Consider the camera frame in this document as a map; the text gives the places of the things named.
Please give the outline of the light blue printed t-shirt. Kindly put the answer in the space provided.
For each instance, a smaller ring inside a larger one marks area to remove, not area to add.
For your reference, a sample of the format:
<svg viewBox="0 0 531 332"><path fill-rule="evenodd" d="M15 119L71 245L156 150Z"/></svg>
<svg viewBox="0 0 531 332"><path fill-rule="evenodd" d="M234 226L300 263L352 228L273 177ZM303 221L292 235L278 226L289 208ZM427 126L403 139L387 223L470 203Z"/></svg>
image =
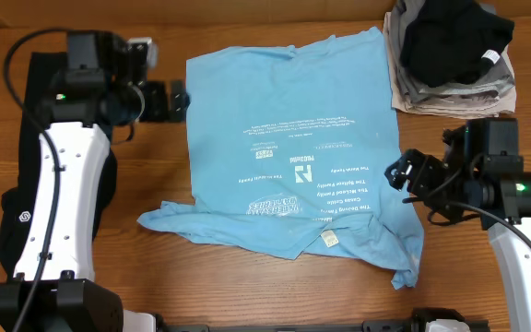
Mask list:
<svg viewBox="0 0 531 332"><path fill-rule="evenodd" d="M139 217L193 243L357 258L419 277L424 230L387 182L401 154L384 36L229 47L186 64L191 205Z"/></svg>

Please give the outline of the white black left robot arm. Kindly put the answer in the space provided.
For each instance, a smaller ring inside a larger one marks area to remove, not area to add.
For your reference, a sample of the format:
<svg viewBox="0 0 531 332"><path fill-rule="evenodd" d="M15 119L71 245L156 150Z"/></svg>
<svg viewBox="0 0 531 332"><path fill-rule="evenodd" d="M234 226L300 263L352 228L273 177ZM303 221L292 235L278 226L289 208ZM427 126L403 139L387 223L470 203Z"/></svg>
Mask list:
<svg viewBox="0 0 531 332"><path fill-rule="evenodd" d="M33 53L22 112L18 183L2 197L0 327L6 331L164 331L95 281L92 244L112 201L112 132L181 122L181 80L148 79L158 49L103 30L66 30L60 53Z"/></svg>

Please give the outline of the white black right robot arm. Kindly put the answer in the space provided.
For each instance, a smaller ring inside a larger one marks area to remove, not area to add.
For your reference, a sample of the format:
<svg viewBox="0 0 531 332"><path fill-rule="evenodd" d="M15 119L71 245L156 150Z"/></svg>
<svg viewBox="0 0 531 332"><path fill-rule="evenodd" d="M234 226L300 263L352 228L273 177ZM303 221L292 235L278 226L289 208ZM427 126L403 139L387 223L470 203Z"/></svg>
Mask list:
<svg viewBox="0 0 531 332"><path fill-rule="evenodd" d="M514 118L481 118L446 130L443 159L409 149L384 172L408 203L423 203L443 227L479 219L503 279L511 329L531 331L531 172Z"/></svg>

